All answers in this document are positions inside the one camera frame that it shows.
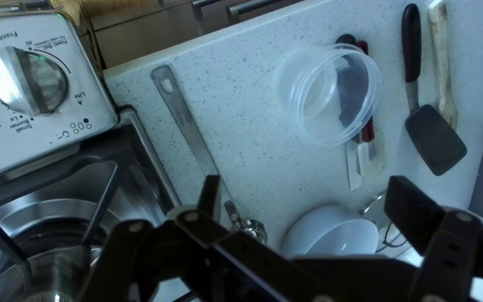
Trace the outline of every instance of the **spatula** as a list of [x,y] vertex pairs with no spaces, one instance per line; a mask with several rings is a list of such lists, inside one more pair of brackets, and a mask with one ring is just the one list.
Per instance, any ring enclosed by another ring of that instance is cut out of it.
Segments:
[[401,27],[409,102],[406,129],[426,166],[432,174],[439,176],[461,161],[466,154],[466,146],[432,106],[419,106],[421,13],[414,3],[404,8]]

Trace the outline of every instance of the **countertop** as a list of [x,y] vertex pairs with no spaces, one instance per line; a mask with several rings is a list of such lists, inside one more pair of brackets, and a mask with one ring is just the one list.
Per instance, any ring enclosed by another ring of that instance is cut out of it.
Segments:
[[[404,119],[401,0],[305,0],[199,39],[144,55],[104,72],[117,106],[132,106],[151,136],[181,203],[194,205],[203,171],[151,80],[167,64],[241,215],[265,223],[270,247],[303,211],[322,203],[359,210],[404,174],[446,206],[468,208],[483,153],[483,2],[448,0],[453,96],[458,134],[468,154],[444,176],[417,158]],[[436,104],[436,74],[426,7],[419,99]],[[273,70],[292,49],[328,45],[350,32],[369,42],[380,69],[375,136],[384,171],[350,191],[342,148],[318,148],[300,138],[273,91]]]

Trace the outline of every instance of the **white bowl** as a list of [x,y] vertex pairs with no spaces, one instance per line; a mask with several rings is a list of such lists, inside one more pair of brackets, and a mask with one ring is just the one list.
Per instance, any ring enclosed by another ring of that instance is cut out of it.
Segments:
[[340,205],[325,205],[300,216],[287,231],[280,252],[297,255],[369,255],[379,243],[377,226]]

